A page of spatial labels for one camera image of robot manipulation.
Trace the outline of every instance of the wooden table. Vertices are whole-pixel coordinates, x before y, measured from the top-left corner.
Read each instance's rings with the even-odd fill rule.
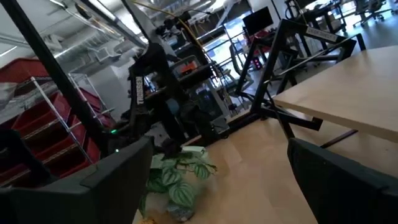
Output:
[[[398,142],[398,46],[362,51],[284,91],[274,101]]]

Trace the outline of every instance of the potted plant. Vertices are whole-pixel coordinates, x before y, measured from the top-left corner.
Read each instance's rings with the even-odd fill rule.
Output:
[[[139,211],[146,218],[146,199],[148,194],[167,194],[167,210],[174,219],[187,221],[193,216],[193,207],[197,191],[184,176],[188,172],[201,180],[216,172],[216,166],[204,158],[205,150],[184,151],[173,143],[170,147],[158,148],[152,157],[152,164],[147,181],[146,193],[141,198]]]

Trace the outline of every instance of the black metal frame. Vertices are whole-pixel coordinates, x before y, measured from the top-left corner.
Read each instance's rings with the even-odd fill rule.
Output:
[[[301,35],[306,35],[308,37],[323,41],[323,42],[329,42],[332,45],[331,47],[328,47],[326,50],[321,51],[317,54],[315,54],[312,57],[306,58],[306,59],[299,59],[296,61],[301,61],[300,63],[295,64],[294,66],[290,67],[289,69],[284,70],[282,73],[279,75],[274,75],[273,69],[277,60],[277,57],[281,51],[284,49],[284,40],[286,39],[287,35],[291,35],[291,33],[298,33]],[[272,81],[273,77],[279,77],[284,75],[282,79],[282,84],[280,88],[284,88],[285,84],[287,83],[287,80],[290,80],[292,75],[292,71],[299,66],[307,63],[307,62],[312,62],[312,61],[319,61],[319,60],[336,60],[336,62],[340,62],[348,57],[351,56],[353,53],[354,47],[357,43],[357,41],[353,40],[353,37],[356,37],[358,40],[359,48],[361,50],[366,50],[365,44],[362,38],[361,34],[357,34],[353,37],[350,38],[345,38],[342,36],[334,35],[334,34],[329,34],[326,32],[320,32],[318,35],[313,35],[313,32],[309,32],[309,28],[303,24],[298,24],[292,21],[288,20],[283,20],[280,23],[278,32],[276,34],[276,37],[274,39],[274,43],[272,44],[272,49],[268,58],[268,62],[266,64],[266,67],[264,69],[264,73],[262,74],[260,84],[257,88],[256,95],[253,100],[253,104],[251,107],[251,111],[254,113],[261,113],[263,115],[276,118],[278,119],[287,139],[289,138],[294,138],[294,133],[292,131],[292,128],[290,127],[289,123],[299,125],[304,128],[308,129],[313,129],[313,130],[319,130],[323,120],[318,119],[318,118],[313,118],[311,121],[308,121],[306,119],[301,119],[298,118],[292,114],[290,114],[287,111],[284,111],[282,108],[279,108],[275,103],[274,100],[272,99],[271,94],[269,93],[267,87],[268,84]],[[336,50],[340,49],[340,52],[338,55],[327,55],[326,54]],[[268,97],[269,104],[264,103],[264,97],[265,94]],[[355,134],[357,130],[351,130],[348,133],[343,134],[342,136],[337,137],[336,139],[331,140],[330,142],[322,145],[323,148],[329,147],[353,134]]]
[[[69,105],[72,107],[73,113],[77,115],[78,119],[84,125],[89,137],[94,140],[101,150],[101,155],[103,157],[107,156],[108,142],[103,132],[102,125],[93,117],[94,115],[91,114],[88,105],[80,98],[67,75],[63,72],[61,66],[54,59],[51,51],[44,43],[36,28],[26,16],[24,10],[16,0],[0,0],[0,2],[21,34],[25,37],[25,40],[32,47],[36,56],[43,63],[46,71],[58,86],[65,99],[67,99]]]

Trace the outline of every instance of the plant pot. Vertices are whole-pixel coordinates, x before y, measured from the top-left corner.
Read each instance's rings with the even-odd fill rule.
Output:
[[[178,222],[186,222],[195,214],[192,209],[181,207],[172,202],[167,205],[167,211]]]

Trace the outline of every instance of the ceiling light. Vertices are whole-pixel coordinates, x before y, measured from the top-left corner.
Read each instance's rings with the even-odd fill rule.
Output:
[[[88,0],[92,5],[94,5],[98,10],[100,10],[105,16],[110,18],[112,21],[116,20],[116,16],[109,10],[107,9],[102,3],[100,3],[98,0]]]
[[[3,53],[0,54],[0,57],[5,56],[6,54],[8,54],[9,52],[13,51],[13,50],[16,49],[16,48],[17,48],[17,46],[15,46],[15,47],[13,47],[13,48],[11,48],[11,49],[9,49],[9,50],[6,50],[5,52],[3,52]]]
[[[56,1],[56,0],[50,0],[50,2],[52,2],[52,3],[54,3],[54,4],[57,4],[57,5],[61,6],[61,7],[67,7],[64,3],[58,2],[58,1]]]

